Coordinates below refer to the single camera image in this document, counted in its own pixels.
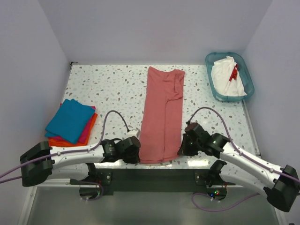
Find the salmon pink t shirt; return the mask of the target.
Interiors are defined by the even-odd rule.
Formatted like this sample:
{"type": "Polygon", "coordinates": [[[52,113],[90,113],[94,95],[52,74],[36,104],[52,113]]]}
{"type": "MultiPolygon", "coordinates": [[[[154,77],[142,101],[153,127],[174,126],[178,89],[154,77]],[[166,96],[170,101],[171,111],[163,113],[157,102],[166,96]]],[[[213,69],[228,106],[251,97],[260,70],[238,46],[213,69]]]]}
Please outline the salmon pink t shirt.
{"type": "Polygon", "coordinates": [[[181,146],[185,72],[149,67],[139,158],[142,164],[175,159],[181,146]]]}

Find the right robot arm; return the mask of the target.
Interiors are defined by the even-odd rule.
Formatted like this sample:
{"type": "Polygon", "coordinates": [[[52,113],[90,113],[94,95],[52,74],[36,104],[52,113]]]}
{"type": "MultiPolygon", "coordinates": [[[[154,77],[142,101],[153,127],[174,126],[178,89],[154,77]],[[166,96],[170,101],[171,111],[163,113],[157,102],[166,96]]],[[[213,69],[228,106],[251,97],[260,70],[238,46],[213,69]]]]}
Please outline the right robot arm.
{"type": "Polygon", "coordinates": [[[205,175],[197,175],[208,187],[232,183],[251,189],[266,197],[276,209],[289,212],[300,192],[295,168],[269,163],[236,146],[229,138],[210,135],[198,123],[187,123],[178,155],[195,156],[202,152],[216,161],[205,175]]]}

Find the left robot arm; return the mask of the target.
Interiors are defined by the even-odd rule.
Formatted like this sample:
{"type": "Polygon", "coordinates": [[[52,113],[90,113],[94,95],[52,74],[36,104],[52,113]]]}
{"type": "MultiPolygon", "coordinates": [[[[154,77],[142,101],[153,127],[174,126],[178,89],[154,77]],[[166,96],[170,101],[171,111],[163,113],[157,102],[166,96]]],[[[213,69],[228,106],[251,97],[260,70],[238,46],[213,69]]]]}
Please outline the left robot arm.
{"type": "Polygon", "coordinates": [[[40,142],[20,157],[22,185],[32,187],[46,180],[67,178],[92,184],[97,179],[95,164],[118,160],[136,164],[140,161],[140,146],[135,136],[79,147],[51,147],[48,142],[40,142]]]}

